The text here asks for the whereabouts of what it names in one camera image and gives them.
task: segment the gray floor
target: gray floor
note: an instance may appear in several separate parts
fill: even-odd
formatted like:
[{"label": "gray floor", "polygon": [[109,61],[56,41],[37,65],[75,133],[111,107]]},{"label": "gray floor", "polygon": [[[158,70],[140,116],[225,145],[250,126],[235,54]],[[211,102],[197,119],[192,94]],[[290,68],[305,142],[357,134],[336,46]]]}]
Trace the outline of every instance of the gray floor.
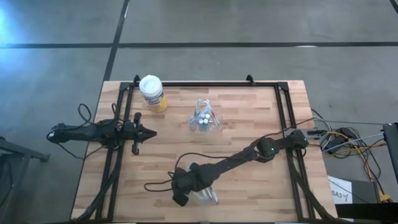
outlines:
[{"label": "gray floor", "polygon": [[[112,42],[123,0],[0,1],[0,43]],[[398,41],[398,15],[377,0],[131,0],[121,42]],[[95,111],[110,49],[0,49],[0,135],[50,152],[32,161],[13,223],[68,220],[81,162],[47,142],[60,122]],[[305,80],[312,108],[331,120],[396,122],[397,47],[119,49],[111,80]],[[344,124],[333,124],[334,128]],[[352,125],[363,136],[380,126]],[[82,156],[86,144],[66,147]],[[395,201],[386,148],[375,149]],[[367,180],[358,157],[325,159],[335,177]]]}]

